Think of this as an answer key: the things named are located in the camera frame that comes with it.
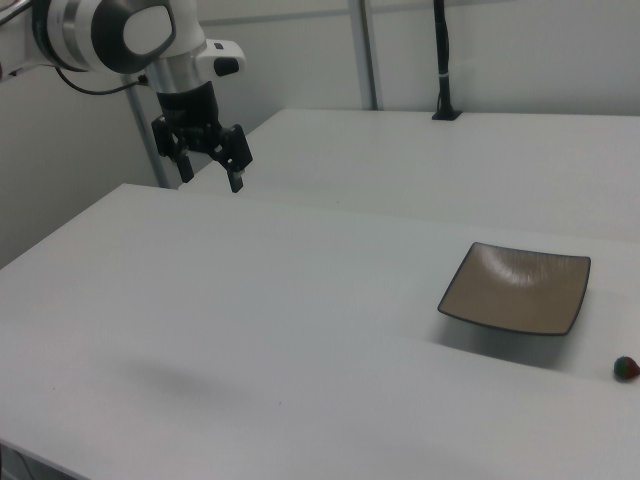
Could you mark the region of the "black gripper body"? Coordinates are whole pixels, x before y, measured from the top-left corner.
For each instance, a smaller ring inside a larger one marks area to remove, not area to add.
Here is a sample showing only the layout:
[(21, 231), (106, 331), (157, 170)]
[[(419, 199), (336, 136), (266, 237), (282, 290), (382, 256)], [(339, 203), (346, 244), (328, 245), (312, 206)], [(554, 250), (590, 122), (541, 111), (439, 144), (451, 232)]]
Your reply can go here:
[(211, 82), (181, 93), (158, 93), (161, 112), (189, 151), (209, 154), (211, 133), (223, 127)]

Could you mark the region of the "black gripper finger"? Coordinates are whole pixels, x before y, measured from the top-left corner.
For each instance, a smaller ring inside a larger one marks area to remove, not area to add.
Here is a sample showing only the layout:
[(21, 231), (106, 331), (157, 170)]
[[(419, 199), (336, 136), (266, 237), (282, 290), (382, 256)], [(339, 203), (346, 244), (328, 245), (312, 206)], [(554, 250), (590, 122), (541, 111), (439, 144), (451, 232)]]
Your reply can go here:
[(194, 172), (184, 139), (172, 131), (164, 116), (157, 117), (151, 127), (158, 154), (169, 158), (177, 166), (183, 183), (190, 182), (194, 178)]
[(253, 161), (243, 128), (239, 124), (214, 128), (209, 155), (225, 169), (231, 191), (238, 193), (244, 186), (244, 171)]

